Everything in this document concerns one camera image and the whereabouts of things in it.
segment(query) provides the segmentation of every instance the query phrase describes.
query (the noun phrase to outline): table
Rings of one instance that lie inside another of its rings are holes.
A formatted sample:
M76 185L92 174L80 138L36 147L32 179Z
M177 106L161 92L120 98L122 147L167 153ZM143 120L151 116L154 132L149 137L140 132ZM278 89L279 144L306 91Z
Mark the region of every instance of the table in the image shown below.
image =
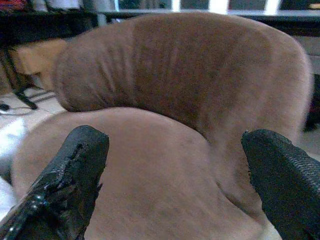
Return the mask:
M208 10L180 10L167 9L148 10L110 10L100 11L107 23L112 19L129 19L145 14L170 14L170 13L210 13ZM279 29L289 35L320 37L320 10L279 10L275 13L263 10L229 10L226 15L240 16L256 20Z
M24 86L17 74L9 48L13 45L24 44L52 38L68 38L83 33L98 26L97 14L87 11L61 12L25 12L0 13L0 47L4 50L5 58L12 67L17 80L17 88L9 81L13 93L32 109L37 105L24 94Z

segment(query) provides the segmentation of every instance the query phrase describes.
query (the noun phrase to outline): textured black material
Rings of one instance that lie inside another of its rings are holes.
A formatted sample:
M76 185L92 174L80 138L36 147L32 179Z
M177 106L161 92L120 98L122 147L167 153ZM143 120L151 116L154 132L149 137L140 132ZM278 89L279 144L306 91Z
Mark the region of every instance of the textured black material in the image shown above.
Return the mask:
M320 163L274 131L245 132L241 143L250 183L282 239L320 239Z
M86 125L75 128L25 197L1 221L0 239L84 239L108 149L109 138L102 132Z

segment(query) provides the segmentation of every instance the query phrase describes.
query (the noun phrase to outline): black rubber pad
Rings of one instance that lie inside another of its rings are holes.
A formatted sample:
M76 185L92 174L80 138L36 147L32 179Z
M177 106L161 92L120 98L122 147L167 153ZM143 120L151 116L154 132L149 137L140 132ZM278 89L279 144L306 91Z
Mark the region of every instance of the black rubber pad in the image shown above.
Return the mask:
M282 239L320 239L320 163L274 131L245 132L241 143L250 183Z

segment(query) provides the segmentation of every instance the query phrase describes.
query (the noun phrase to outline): white floor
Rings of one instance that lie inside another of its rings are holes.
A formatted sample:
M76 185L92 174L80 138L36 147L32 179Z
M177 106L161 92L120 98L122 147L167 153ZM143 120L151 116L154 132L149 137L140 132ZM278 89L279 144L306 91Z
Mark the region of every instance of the white floor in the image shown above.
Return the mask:
M31 98L31 100L37 104L38 109L31 110L13 93L0 96L0 101L3 101L11 107L8 111L0 112L0 129L17 118L23 118L28 130L30 131L47 118L66 111L62 106L60 106L53 92L46 93L44 90L39 88L29 88L25 91L25 94L27 96L42 94Z
M34 96L45 93L45 91L39 88L30 88L25 93L27 96ZM38 105L37 110L31 110L12 93L0 96L0 101L4 101L11 107L11 110L7 112L0 112L0 129L17 118L23 118L30 131L47 118L66 111L60 106L53 92L32 97L31 99ZM320 161L320 126L316 130L302 133L297 146L305 150L311 157Z

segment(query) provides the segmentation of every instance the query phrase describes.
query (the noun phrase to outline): cardboard box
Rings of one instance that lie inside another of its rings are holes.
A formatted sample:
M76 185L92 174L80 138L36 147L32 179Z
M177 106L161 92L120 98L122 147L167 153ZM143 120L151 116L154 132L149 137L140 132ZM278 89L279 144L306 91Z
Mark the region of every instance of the cardboard box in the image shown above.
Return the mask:
M16 75L13 71L12 66L9 64L7 58L5 57L4 51L0 50L0 94L7 94L12 91L11 84L14 89L19 89L32 83L28 76L18 73L21 80L20 84L16 79Z
M10 54L18 73L36 74L40 77L45 90L53 90L50 77L53 65L59 53L66 46L66 41L57 38L17 45L10 51Z

